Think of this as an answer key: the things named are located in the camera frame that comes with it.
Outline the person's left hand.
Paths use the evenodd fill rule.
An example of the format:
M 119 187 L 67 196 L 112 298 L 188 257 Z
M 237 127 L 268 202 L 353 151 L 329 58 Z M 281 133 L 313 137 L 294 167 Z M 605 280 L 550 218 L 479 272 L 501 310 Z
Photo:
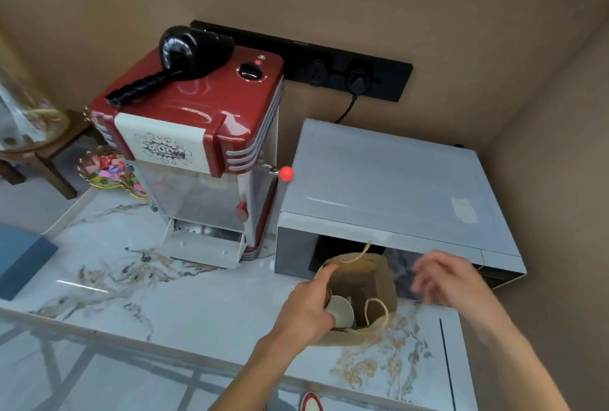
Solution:
M 325 265 L 315 278 L 295 286 L 270 331 L 273 340 L 288 351 L 299 354 L 329 332 L 323 331 L 323 310 L 330 278 L 338 268 L 336 263 Z

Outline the person's right hand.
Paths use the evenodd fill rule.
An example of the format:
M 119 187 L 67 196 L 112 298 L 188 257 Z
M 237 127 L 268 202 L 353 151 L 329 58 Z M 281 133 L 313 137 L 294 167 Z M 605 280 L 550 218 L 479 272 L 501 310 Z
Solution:
M 425 304 L 441 304 L 458 311 L 483 334 L 506 326 L 510 319 L 470 261 L 443 251 L 422 255 L 412 266 L 411 291 Z

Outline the brown paper bag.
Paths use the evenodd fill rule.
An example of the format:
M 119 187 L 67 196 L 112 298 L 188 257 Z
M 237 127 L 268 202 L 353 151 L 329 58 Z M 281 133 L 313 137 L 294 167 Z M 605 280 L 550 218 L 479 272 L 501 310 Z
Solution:
M 326 306 L 332 295 L 349 299 L 354 309 L 355 323 L 351 329 L 332 329 L 315 346 L 357 346 L 381 338 L 397 310 L 397 293 L 387 258 L 370 253 L 372 242 L 363 250 L 337 255 L 325 261 L 339 268 L 328 284 Z

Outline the person's right forearm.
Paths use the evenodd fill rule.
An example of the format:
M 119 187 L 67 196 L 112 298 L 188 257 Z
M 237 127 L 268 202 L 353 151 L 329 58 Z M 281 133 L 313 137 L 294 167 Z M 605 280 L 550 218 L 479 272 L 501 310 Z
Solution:
M 571 411 L 527 338 L 497 299 L 476 310 L 476 331 L 494 360 L 514 411 Z

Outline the person's left forearm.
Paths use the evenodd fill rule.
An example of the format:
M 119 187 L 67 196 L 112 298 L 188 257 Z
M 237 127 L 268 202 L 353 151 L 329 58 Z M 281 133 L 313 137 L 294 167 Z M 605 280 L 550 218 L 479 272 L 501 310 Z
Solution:
M 281 335 L 258 340 L 250 358 L 208 411 L 265 411 L 298 351 Z

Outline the white paper cup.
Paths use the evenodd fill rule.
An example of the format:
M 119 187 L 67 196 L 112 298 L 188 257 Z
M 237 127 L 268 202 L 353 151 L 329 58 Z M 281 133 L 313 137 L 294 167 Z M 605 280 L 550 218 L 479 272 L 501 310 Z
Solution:
M 333 317 L 334 329 L 351 329 L 354 326 L 354 309 L 349 299 L 332 295 L 325 312 Z

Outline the silver microwave oven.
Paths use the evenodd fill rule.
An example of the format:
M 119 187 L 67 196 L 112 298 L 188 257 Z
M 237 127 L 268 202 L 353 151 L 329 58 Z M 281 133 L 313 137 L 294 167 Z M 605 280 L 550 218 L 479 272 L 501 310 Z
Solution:
M 470 261 L 492 289 L 527 275 L 477 154 L 307 119 L 279 208 L 275 273 L 311 279 L 340 254 L 387 258 L 397 296 L 433 250 Z

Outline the crank with red knob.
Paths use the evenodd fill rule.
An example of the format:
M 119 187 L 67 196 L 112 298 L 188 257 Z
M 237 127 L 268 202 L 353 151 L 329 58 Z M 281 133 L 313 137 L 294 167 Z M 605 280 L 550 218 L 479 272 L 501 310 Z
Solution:
M 292 167 L 277 168 L 269 164 L 262 164 L 261 168 L 265 169 L 270 175 L 277 176 L 283 182 L 291 182 L 295 176 Z

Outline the red popcorn machine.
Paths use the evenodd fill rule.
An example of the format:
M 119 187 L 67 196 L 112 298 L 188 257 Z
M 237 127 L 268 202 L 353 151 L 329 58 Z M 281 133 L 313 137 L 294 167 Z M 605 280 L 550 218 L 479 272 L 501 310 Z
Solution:
M 167 222 L 160 254 L 233 269 L 254 261 L 278 190 L 285 61 L 237 45 L 208 76 L 113 107 L 106 95 L 161 70 L 150 52 L 91 103 L 91 121 Z

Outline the bowl of colourful candies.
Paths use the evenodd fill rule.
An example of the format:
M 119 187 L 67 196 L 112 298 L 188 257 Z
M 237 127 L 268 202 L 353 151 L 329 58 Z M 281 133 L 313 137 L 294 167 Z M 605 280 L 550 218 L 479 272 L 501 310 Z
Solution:
M 99 145 L 79 160 L 77 171 L 82 179 L 99 189 L 121 187 L 126 171 L 125 158 L 110 145 Z
M 131 171 L 125 171 L 123 173 L 123 175 L 121 176 L 120 183 L 121 187 L 131 196 L 138 199 L 149 200 L 149 197 L 143 186 L 141 185 L 141 182 Z

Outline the black plastic scoop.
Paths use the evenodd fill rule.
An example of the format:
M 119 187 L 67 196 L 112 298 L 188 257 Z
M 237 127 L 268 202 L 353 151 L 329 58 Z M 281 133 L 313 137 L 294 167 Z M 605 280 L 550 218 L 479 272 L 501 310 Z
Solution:
M 235 41 L 229 36 L 183 25 L 172 26 L 164 31 L 158 43 L 162 70 L 111 91 L 105 100 L 112 107 L 125 107 L 169 83 L 208 76 L 228 63 L 235 47 Z

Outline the blue box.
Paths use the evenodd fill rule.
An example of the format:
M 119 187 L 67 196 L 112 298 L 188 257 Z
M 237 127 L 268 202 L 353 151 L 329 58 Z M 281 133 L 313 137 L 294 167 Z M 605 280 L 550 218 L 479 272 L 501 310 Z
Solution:
M 0 224 L 0 299 L 13 300 L 57 249 L 42 235 Z

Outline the wooden side table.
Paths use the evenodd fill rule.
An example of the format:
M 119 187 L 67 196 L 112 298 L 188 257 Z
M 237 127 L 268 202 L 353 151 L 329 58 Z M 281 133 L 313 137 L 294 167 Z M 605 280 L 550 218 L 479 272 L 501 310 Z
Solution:
M 26 177 L 14 167 L 14 164 L 27 165 L 33 168 L 65 199 L 75 199 L 76 189 L 59 172 L 53 163 L 54 158 L 74 144 L 82 136 L 94 139 L 97 145 L 106 145 L 107 141 L 101 132 L 88 120 L 86 114 L 74 110 L 65 110 L 69 126 L 56 140 L 25 151 L 0 151 L 0 178 L 12 185 L 22 184 Z

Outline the clear glass dome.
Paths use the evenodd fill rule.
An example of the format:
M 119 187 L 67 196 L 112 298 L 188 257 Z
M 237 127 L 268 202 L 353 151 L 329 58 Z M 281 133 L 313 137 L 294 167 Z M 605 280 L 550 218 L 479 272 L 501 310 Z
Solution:
M 0 151 L 49 145 L 69 128 L 69 117 L 35 86 L 0 61 Z

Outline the black wall power strip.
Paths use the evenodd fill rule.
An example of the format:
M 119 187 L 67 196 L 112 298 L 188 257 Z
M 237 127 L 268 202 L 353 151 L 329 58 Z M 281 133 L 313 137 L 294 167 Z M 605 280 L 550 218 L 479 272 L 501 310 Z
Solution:
M 411 63 L 344 51 L 337 48 L 299 42 L 194 20 L 190 27 L 231 37 L 236 45 L 281 56 L 285 79 L 316 87 L 345 91 L 346 77 L 356 69 L 370 72 L 373 82 L 369 96 L 398 102 L 414 70 Z

